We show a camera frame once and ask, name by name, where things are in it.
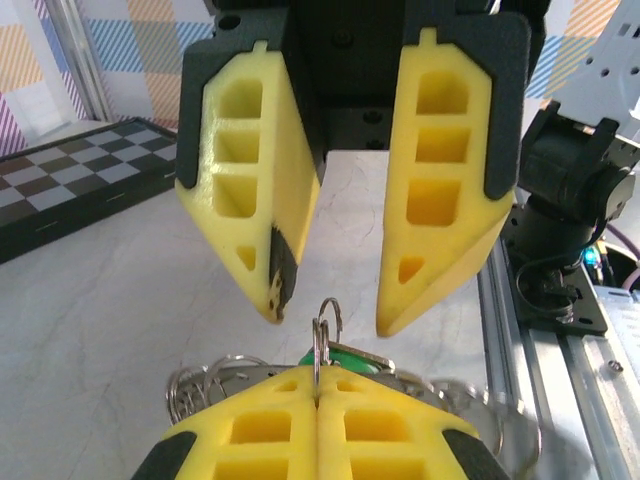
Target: cable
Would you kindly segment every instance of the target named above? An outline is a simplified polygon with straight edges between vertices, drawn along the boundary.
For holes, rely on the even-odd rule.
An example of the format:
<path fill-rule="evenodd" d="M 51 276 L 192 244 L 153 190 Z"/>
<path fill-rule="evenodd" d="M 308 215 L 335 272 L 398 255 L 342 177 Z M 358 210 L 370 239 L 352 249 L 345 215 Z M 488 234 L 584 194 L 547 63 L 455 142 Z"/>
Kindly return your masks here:
<path fill-rule="evenodd" d="M 633 284 L 640 280 L 640 267 L 636 268 L 631 275 L 622 284 L 622 288 L 631 291 Z"/>
<path fill-rule="evenodd" d="M 629 251 L 636 256 L 637 260 L 640 260 L 640 248 L 638 248 L 638 246 L 635 243 L 633 243 L 633 241 L 629 237 L 627 237 L 624 233 L 618 230 L 618 227 L 611 224 L 607 225 L 607 230 L 613 233 L 618 238 L 618 240 L 620 240 L 622 244 L 625 247 L 627 247 Z"/>
<path fill-rule="evenodd" d="M 598 224 L 596 225 L 596 229 L 593 232 L 593 235 L 591 236 L 591 238 L 589 239 L 589 241 L 587 243 L 585 243 L 583 246 L 581 246 L 579 249 L 575 250 L 575 253 L 580 253 L 582 254 L 582 252 L 589 248 L 591 245 L 593 245 L 594 243 L 596 243 L 598 241 L 598 239 L 602 236 L 602 234 L 604 233 L 604 230 L 607 226 L 607 222 L 604 219 L 601 219 L 598 221 Z M 561 260 L 564 257 L 566 257 L 567 255 L 569 255 L 570 253 L 562 253 L 562 254 L 558 254 L 558 255 L 553 255 L 551 257 L 547 257 L 547 258 L 542 258 L 540 260 L 532 260 L 530 262 L 525 263 L 522 267 L 520 267 L 520 269 L 518 270 L 518 273 L 516 274 L 516 278 L 515 278 L 515 288 L 516 288 L 516 292 L 518 292 L 518 295 L 520 296 L 521 300 L 534 312 L 540 314 L 540 315 L 544 315 L 544 316 L 554 316 L 556 318 L 562 318 L 562 317 L 567 317 L 571 314 L 571 311 L 573 309 L 573 303 L 569 302 L 568 305 L 562 306 L 562 307 L 556 307 L 556 308 L 541 308 L 537 305 L 534 305 L 532 302 L 530 302 L 527 297 L 525 297 L 524 293 L 522 292 L 522 287 L 520 286 L 520 280 L 522 279 L 522 275 L 524 274 L 524 272 L 526 272 L 527 270 L 533 268 L 533 267 L 538 267 L 540 265 L 544 265 L 545 263 L 549 263 L 549 262 L 553 262 L 556 260 Z"/>

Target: black mounting plate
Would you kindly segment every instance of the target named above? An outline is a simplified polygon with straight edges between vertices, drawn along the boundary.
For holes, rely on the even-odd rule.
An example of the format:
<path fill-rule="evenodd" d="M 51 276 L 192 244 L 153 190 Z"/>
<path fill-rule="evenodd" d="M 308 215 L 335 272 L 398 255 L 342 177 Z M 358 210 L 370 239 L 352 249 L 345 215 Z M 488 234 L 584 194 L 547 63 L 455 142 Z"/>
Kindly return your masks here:
<path fill-rule="evenodd" d="M 607 331 L 607 323 L 596 294 L 591 286 L 591 281 L 583 268 L 578 268 L 564 276 L 567 285 L 573 285 L 578 290 L 578 300 L 573 304 L 573 322 L 562 324 L 541 318 L 525 302 L 515 288 L 515 276 L 522 266 L 522 260 L 516 254 L 515 230 L 522 223 L 523 210 L 519 206 L 511 209 L 507 223 L 502 230 L 501 238 L 507 251 L 507 268 L 509 269 L 509 282 L 511 294 L 516 307 L 518 322 L 528 328 L 544 330 L 562 335 L 597 335 L 602 336 Z"/>

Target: table surface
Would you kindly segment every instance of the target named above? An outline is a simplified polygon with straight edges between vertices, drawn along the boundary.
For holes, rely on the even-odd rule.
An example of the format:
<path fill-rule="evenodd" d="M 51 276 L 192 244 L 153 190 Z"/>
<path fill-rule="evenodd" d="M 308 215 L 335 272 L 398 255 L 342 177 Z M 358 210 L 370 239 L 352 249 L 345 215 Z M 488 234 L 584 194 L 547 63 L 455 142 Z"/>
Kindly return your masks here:
<path fill-rule="evenodd" d="M 386 153 L 329 158 L 283 325 L 255 313 L 173 192 L 0 266 L 0 478 L 130 477 L 169 426 L 180 366 L 229 353 L 293 364 L 335 296 L 343 342 L 426 378 L 486 382 L 475 279 L 375 336 Z"/>

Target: yellow foam finger pad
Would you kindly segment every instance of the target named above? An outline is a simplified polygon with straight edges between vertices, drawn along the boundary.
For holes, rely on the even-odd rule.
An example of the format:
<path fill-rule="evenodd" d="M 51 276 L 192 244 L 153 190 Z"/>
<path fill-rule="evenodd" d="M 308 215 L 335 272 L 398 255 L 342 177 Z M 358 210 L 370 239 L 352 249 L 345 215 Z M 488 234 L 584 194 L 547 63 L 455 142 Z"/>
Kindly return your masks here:
<path fill-rule="evenodd" d="M 339 367 L 319 395 L 297 367 L 180 422 L 164 440 L 190 439 L 169 455 L 175 480 L 468 478 L 445 438 L 477 439 L 464 420 Z"/>
<path fill-rule="evenodd" d="M 434 29 L 400 58 L 377 332 L 390 336 L 477 273 L 511 208 L 485 196 L 491 78 Z"/>
<path fill-rule="evenodd" d="M 271 322 L 293 294 L 319 189 L 282 53 L 258 43 L 205 86 L 197 183 L 176 191 Z"/>

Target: chessboard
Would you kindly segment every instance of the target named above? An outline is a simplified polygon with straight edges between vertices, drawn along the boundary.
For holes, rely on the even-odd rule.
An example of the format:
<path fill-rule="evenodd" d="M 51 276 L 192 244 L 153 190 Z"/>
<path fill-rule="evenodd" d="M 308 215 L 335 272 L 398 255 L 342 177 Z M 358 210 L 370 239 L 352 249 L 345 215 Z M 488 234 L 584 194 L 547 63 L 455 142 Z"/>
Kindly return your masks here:
<path fill-rule="evenodd" d="M 171 189 L 175 157 L 134 118 L 0 158 L 0 263 Z"/>

